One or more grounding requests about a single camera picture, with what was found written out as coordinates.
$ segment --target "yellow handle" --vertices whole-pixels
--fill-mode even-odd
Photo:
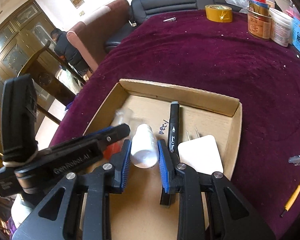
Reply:
[[[291,208],[291,206],[295,202],[296,198],[298,197],[299,193],[300,193],[300,184],[298,185],[297,189],[294,191],[294,193],[291,195],[291,197],[287,201],[286,205],[284,206],[284,209],[286,211],[289,211],[289,209]]]

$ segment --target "yellow tool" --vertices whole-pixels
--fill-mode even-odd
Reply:
[[[232,22],[232,9],[225,5],[211,4],[206,5],[207,19],[218,23]]]
[[[291,195],[291,197],[289,198],[289,200],[287,201],[287,203],[284,206],[284,210],[281,213],[280,217],[283,217],[283,215],[289,211],[289,209],[291,208],[291,206],[293,205],[293,203],[295,202],[295,200],[297,199],[298,195],[300,193],[300,184],[298,185],[297,189],[294,191],[294,193]]]

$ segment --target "black leather sofa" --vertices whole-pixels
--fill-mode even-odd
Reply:
[[[185,10],[204,9],[209,4],[223,4],[232,8],[234,12],[239,12],[242,8],[229,5],[225,0],[132,0],[130,6],[130,22],[136,24],[135,27],[126,23],[116,34],[111,36],[105,43],[105,50],[109,52],[118,46],[121,41],[138,28],[151,16]]]

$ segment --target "cardboard box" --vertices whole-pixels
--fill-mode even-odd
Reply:
[[[186,130],[192,138],[196,138],[196,128],[201,136],[212,134],[218,145],[224,175],[231,179],[242,124],[242,105],[236,98],[171,84],[121,79],[108,94],[84,134],[111,125],[117,109],[129,108],[133,111],[134,120],[149,124],[157,139],[167,141],[168,127],[163,131],[164,134],[159,134],[159,131],[165,120],[169,121],[172,101],[180,103],[180,142],[188,140]],[[96,163],[88,171],[104,162]],[[113,240],[177,238],[178,194],[176,202],[170,208],[165,208],[159,205],[161,190],[158,164],[149,169],[131,164],[125,192],[110,196]],[[204,194],[202,196],[207,226]]]

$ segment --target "maroon velvet cloth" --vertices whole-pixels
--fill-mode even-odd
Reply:
[[[162,22],[175,16],[176,22]],[[300,182],[300,61],[290,48],[252,37],[247,15],[232,23],[205,11],[151,17],[112,50],[76,97],[51,145],[81,136],[120,78],[187,86],[239,98],[242,136],[232,182],[279,239],[300,212],[300,195],[279,217]]]

